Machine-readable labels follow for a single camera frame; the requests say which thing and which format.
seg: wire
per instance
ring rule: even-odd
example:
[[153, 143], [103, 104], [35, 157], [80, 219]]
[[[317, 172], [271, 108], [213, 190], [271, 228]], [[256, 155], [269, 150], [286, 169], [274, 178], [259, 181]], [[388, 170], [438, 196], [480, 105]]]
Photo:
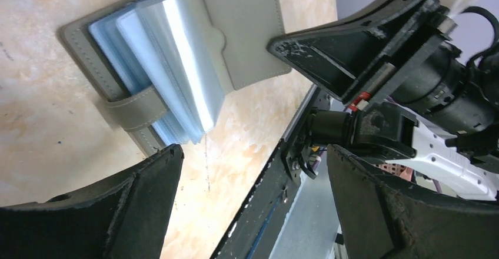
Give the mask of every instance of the wire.
[[270, 218], [274, 214], [275, 209], [277, 208], [277, 204], [279, 203], [279, 199], [282, 198], [283, 192], [279, 194], [277, 199], [274, 202], [274, 205], [270, 209], [270, 212], [268, 213], [267, 217], [265, 218], [265, 221], [263, 225], [260, 227], [260, 230], [258, 231], [257, 237], [253, 241], [253, 245], [251, 246], [251, 249], [248, 252], [248, 255], [246, 255], [246, 259], [252, 259], [253, 255], [255, 254], [255, 251], [257, 250], [258, 243], [260, 243], [260, 240], [262, 239], [262, 235], [264, 234], [265, 229], [268, 226], [268, 222], [270, 221]]
[[440, 182], [437, 180], [433, 180], [433, 184], [435, 185], [435, 189], [438, 193], [442, 194], [442, 187], [440, 186]]
[[390, 102], [390, 103], [393, 103], [393, 104], [398, 104], [395, 100], [393, 100], [393, 98], [391, 98], [390, 96], [387, 96], [385, 98], [386, 101]]
[[317, 167], [319, 167], [319, 164], [321, 163], [322, 161], [322, 157], [324, 156], [324, 153], [327, 151], [327, 149], [322, 149], [322, 150], [319, 150], [319, 151], [316, 151], [317, 152], [320, 152], [318, 157], [319, 158], [316, 158], [314, 163], [312, 164], [312, 170], [316, 171], [317, 170]]
[[471, 14], [477, 14], [477, 15], [483, 16], [492, 25], [492, 29], [494, 30], [494, 39], [493, 39], [490, 47], [488, 47], [487, 49], [482, 50], [482, 51], [476, 53], [475, 55], [471, 56], [469, 58], [468, 62], [466, 62], [466, 69], [471, 72], [471, 71], [474, 71], [477, 69], [477, 66], [475, 64], [475, 61], [477, 59], [485, 57], [489, 54], [492, 54], [493, 52], [499, 51], [499, 49], [496, 50], [497, 48], [499, 48], [499, 44], [498, 44], [498, 41], [499, 41], [499, 21], [491, 12], [489, 12], [488, 10], [486, 10], [482, 7], [469, 6], [464, 11], [462, 11], [462, 14], [465, 14], [465, 13], [471, 13]]

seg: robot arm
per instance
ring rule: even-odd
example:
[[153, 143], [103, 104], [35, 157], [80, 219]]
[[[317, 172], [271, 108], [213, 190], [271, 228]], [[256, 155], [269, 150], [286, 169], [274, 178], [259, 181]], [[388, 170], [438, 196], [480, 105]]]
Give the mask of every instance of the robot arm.
[[[405, 139], [377, 137], [379, 142], [362, 142], [365, 132], [353, 127], [343, 130], [343, 138], [322, 138], [323, 145], [340, 144], [368, 161], [405, 164], [443, 181], [463, 198], [495, 200], [495, 175], [486, 171], [499, 172], [497, 19], [487, 15], [495, 29], [493, 45], [466, 65], [456, 60], [460, 50], [450, 44], [456, 26], [452, 16], [472, 1], [445, 0], [450, 6], [446, 7], [439, 0], [375, 0], [338, 22], [277, 38], [269, 51], [354, 113], [381, 111], [384, 101], [393, 99], [457, 136], [447, 141], [437, 138], [434, 148], [420, 148], [429, 135], [421, 123], [407, 129], [412, 132], [409, 138], [407, 134]], [[395, 112], [390, 115], [404, 115]], [[334, 124], [315, 123], [311, 122], [311, 128], [318, 128], [316, 136]], [[387, 148], [395, 149], [389, 152], [407, 151], [400, 154], [403, 158], [376, 156]]]

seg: stitching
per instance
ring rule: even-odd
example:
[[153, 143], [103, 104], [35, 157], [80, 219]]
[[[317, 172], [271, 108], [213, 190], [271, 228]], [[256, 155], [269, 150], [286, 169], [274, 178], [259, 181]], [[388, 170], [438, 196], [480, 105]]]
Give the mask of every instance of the stitching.
[[123, 99], [123, 100], [120, 100], [120, 101], [117, 101], [117, 102], [110, 102], [110, 105], [108, 106], [108, 108], [119, 108], [119, 107], [122, 107], [122, 106], [125, 106], [125, 105], [128, 105], [134, 101], [137, 101], [141, 98], [143, 98], [144, 96], [148, 95], [149, 93], [151, 93], [151, 91], [154, 91], [154, 88], [150, 88], [148, 89], [147, 91], [145, 91], [144, 93], [141, 93], [139, 95], [136, 95], [135, 97], [133, 97], [133, 99], [123, 103], [123, 104], [120, 104], [120, 102], [122, 102], [123, 100], [127, 100], [126, 99]]
[[75, 34], [77, 31], [79, 31], [80, 28], [78, 29], [75, 29], [72, 33], [71, 33], [71, 39], [73, 40], [73, 42], [75, 43], [76, 47], [78, 47], [78, 49], [80, 50], [80, 52], [83, 54], [83, 56], [85, 57], [85, 59], [87, 60], [87, 62], [90, 64], [90, 66], [92, 66], [92, 68], [94, 69], [95, 73], [101, 78], [102, 82], [104, 83], [104, 85], [108, 88], [108, 90], [110, 91], [110, 93], [112, 94], [113, 98], [114, 99], [118, 99], [118, 96], [116, 95], [116, 93], [111, 89], [111, 87], [109, 86], [108, 82], [104, 79], [104, 77], [101, 75], [101, 73], [97, 70], [97, 67], [94, 65], [94, 63], [90, 60], [90, 58], [88, 58], [88, 55], [87, 53], [83, 50], [83, 48], [81, 48], [80, 44], [78, 43], [78, 41], [76, 40], [75, 38]]
[[281, 13], [281, 8], [279, 4], [279, 0], [274, 0], [274, 5], [275, 5], [275, 13], [277, 17], [279, 18], [279, 27], [281, 28], [281, 33], [284, 33], [284, 23], [282, 20], [282, 13]]
[[147, 137], [145, 137], [144, 132], [142, 132], [141, 129], [139, 130], [139, 132], [142, 135], [142, 138], [145, 140], [145, 142], [147, 142], [147, 145], [149, 145], [149, 147], [151, 147], [151, 149], [154, 150], [154, 147], [151, 145], [151, 143], [149, 142], [149, 140], [147, 139]]
[[123, 129], [125, 129], [125, 130], [127, 130], [127, 131], [137, 130], [138, 128], [143, 127], [144, 125], [147, 125], [147, 124], [149, 124], [149, 123], [150, 123], [150, 122], [152, 122], [152, 121], [156, 121], [158, 118], [160, 118], [160, 117], [161, 117], [163, 114], [165, 114], [166, 112], [167, 112], [167, 111], [166, 111], [166, 109], [165, 109], [165, 110], [161, 111], [158, 115], [156, 115], [156, 116], [154, 116], [153, 118], [151, 118], [151, 119], [150, 119], [149, 121], [147, 121], [147, 122], [144, 122], [144, 123], [142, 123], [142, 124], [140, 124], [140, 125], [137, 125], [136, 127], [133, 127], [133, 128], [125, 128], [125, 127], [123, 127]]

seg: gray leather wallet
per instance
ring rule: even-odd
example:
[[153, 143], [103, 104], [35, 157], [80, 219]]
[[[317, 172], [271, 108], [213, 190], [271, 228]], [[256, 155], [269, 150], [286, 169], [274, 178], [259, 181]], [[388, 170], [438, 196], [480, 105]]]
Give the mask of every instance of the gray leather wallet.
[[[106, 100], [116, 122], [146, 155], [164, 148], [151, 124], [168, 112], [153, 87], [130, 96], [121, 79], [89, 33], [93, 22], [138, 0], [121, 0], [62, 27], [62, 42], [78, 66]], [[263, 79], [290, 72], [266, 50], [268, 41], [284, 33], [278, 0], [187, 0], [218, 80], [227, 94]]]

